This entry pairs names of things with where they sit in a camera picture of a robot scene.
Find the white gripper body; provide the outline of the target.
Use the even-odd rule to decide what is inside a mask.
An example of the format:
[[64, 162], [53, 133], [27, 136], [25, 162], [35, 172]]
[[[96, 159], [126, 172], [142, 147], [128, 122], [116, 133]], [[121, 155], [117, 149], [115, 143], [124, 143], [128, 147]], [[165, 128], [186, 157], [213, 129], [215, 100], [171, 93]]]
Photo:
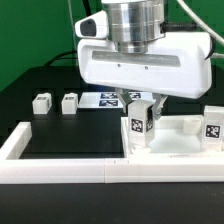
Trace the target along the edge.
[[205, 32], [168, 32], [128, 53], [109, 39], [104, 11], [78, 21], [75, 32], [80, 74], [89, 84], [192, 99], [211, 87], [212, 41]]

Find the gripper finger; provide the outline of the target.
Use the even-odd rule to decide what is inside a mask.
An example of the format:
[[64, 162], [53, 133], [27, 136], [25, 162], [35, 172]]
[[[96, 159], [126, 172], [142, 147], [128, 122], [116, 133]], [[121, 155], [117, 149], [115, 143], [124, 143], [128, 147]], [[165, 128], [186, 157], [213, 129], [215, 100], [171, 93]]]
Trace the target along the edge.
[[128, 112], [128, 105], [133, 102], [128, 89], [116, 88], [116, 95], [123, 105], [123, 112]]
[[163, 94], [157, 94], [157, 93], [153, 93], [152, 96], [153, 96], [153, 99], [155, 100], [152, 107], [153, 117], [155, 120], [158, 120], [161, 117], [162, 108], [168, 96]]

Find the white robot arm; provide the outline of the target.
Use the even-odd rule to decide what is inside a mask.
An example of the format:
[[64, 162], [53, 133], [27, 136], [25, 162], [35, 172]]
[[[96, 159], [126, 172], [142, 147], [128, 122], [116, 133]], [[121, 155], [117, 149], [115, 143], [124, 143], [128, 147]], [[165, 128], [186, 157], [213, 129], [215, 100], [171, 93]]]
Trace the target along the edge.
[[153, 94], [158, 118], [169, 96], [197, 99], [212, 83], [213, 40], [195, 23], [166, 20], [166, 0], [101, 0], [75, 24], [85, 82], [113, 87], [128, 111], [131, 90]]

